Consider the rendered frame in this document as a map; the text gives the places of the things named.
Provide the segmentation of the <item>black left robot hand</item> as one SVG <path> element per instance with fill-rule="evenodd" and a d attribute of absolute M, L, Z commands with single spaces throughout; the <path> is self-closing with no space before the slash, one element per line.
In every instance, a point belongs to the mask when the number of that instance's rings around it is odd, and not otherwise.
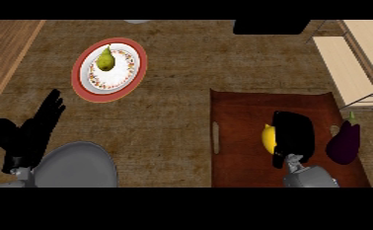
<path fill-rule="evenodd" d="M 4 174 L 18 168 L 34 169 L 38 166 L 63 110 L 60 91 L 53 89 L 35 115 L 21 126 L 10 119 L 0 118 L 0 148 L 6 151 Z"/>

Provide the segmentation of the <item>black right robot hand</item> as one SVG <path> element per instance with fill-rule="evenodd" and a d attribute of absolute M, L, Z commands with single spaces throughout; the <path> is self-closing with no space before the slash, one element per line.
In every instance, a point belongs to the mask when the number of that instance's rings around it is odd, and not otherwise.
<path fill-rule="evenodd" d="M 289 154 L 302 155 L 305 163 L 314 153 L 314 129 L 311 119 L 301 114 L 274 111 L 273 126 L 276 128 L 276 143 L 273 166 L 283 168 Z"/>

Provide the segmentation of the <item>yellow lemon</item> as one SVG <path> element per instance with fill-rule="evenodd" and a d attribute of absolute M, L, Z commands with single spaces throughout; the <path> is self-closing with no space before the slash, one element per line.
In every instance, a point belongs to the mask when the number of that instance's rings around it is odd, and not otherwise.
<path fill-rule="evenodd" d="M 264 147 L 265 147 L 268 153 L 273 154 L 276 146 L 277 146 L 276 127 L 273 125 L 270 125 L 270 124 L 265 125 L 261 137 L 262 137 Z"/>

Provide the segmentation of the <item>brown wooden tray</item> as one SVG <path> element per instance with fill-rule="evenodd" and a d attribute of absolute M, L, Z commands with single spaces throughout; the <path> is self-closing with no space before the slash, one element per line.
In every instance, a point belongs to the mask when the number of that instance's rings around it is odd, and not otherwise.
<path fill-rule="evenodd" d="M 215 187 L 279 188 L 287 170 L 273 167 L 273 155 L 261 141 L 276 111 L 311 119 L 314 128 L 312 165 L 326 168 L 343 188 L 370 186 L 360 161 L 336 164 L 326 156 L 330 128 L 342 125 L 333 96 L 264 93 L 209 93 L 211 99 L 211 184 Z"/>

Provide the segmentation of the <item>pale wooden tiered shelf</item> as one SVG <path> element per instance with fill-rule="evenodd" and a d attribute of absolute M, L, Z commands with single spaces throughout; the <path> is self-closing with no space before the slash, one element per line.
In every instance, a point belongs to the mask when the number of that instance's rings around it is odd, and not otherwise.
<path fill-rule="evenodd" d="M 320 37 L 323 21 L 311 33 L 346 109 L 373 110 L 373 20 L 336 20 L 342 35 Z"/>

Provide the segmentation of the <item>dark purple eggplant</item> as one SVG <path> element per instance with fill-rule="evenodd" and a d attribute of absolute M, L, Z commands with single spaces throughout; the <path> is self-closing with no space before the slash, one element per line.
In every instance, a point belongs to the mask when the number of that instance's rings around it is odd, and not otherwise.
<path fill-rule="evenodd" d="M 358 155 L 360 149 L 360 124 L 354 113 L 349 113 L 338 133 L 326 144 L 326 155 L 339 165 L 348 165 Z"/>

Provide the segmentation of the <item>red round placemat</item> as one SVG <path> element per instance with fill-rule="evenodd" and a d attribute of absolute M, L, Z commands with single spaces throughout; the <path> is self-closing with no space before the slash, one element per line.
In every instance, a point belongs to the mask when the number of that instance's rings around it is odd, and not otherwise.
<path fill-rule="evenodd" d="M 80 78 L 78 78 L 78 70 L 82 63 L 82 58 L 88 55 L 93 49 L 113 42 L 125 43 L 137 50 L 138 55 L 140 55 L 140 70 L 138 70 L 136 79 L 133 80 L 133 82 L 124 89 L 121 89 L 118 92 L 112 94 L 97 95 L 97 94 L 88 93 L 87 90 L 82 88 L 82 85 L 80 83 Z M 146 71 L 147 71 L 147 54 L 146 54 L 146 50 L 143 46 L 128 38 L 108 38 L 99 41 L 80 55 L 75 61 L 75 64 L 72 66 L 72 70 L 71 70 L 71 86 L 75 93 L 82 99 L 85 99 L 87 101 L 93 103 L 108 103 L 108 102 L 116 101 L 133 92 L 133 90 L 137 88 L 137 86 L 140 85 L 143 81 Z"/>

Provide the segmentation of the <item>white floral plate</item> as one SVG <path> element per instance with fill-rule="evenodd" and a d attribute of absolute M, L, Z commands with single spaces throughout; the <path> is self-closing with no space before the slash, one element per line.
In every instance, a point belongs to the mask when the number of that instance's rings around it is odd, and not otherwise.
<path fill-rule="evenodd" d="M 99 69 L 96 62 L 105 49 L 110 50 L 115 65 L 109 71 Z M 113 42 L 96 47 L 82 58 L 78 78 L 88 93 L 108 95 L 124 89 L 138 74 L 140 55 L 137 50 L 125 43 Z"/>

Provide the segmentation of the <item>brown wooden panel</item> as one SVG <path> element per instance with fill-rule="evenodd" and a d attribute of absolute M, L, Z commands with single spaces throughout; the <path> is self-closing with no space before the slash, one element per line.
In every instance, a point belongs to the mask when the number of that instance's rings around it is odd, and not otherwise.
<path fill-rule="evenodd" d="M 44 23 L 46 20 L 0 20 L 0 94 Z"/>

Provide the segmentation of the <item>green pear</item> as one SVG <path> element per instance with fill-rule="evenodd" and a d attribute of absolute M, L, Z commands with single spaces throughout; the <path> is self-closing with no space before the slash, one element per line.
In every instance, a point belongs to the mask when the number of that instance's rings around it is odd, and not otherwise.
<path fill-rule="evenodd" d="M 102 71 L 109 71 L 115 66 L 115 57 L 110 53 L 110 48 L 106 47 L 97 57 L 96 66 Z"/>

